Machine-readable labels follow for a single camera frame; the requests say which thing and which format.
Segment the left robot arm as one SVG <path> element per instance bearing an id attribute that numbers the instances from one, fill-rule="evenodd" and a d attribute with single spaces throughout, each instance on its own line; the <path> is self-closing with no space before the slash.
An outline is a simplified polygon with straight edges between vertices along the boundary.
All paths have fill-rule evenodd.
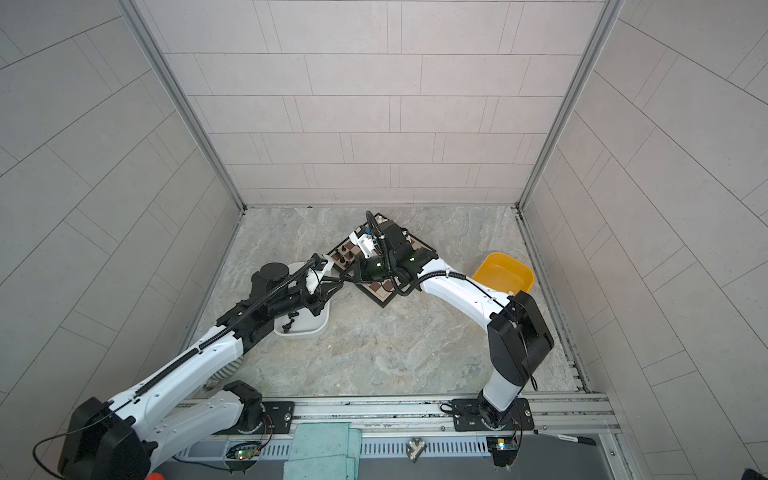
<path id="1" fill-rule="evenodd" d="M 306 309 L 319 315 L 342 287 L 329 277 L 327 255 L 313 255 L 296 272 L 281 263 L 252 277 L 249 298 L 238 302 L 183 353 L 107 401 L 90 398 L 70 419 L 58 461 L 64 479 L 144 479 L 203 438 L 236 429 L 273 432 L 262 395 L 243 381 L 208 400 L 178 404 L 210 377 L 240 359 L 274 329 L 276 318 Z"/>

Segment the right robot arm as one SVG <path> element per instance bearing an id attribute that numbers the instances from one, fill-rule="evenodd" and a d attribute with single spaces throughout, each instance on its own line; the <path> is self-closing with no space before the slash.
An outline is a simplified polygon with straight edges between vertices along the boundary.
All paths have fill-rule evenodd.
<path id="1" fill-rule="evenodd" d="M 350 235 L 363 252 L 351 267 L 355 284 L 388 282 L 406 297 L 416 290 L 433 295 L 484 328 L 493 371 L 478 396 L 478 415 L 491 429 L 513 418 L 514 402 L 554 347 L 536 301 L 526 292 L 503 293 L 453 269 L 429 249 L 415 249 L 392 220 L 370 211 Z"/>

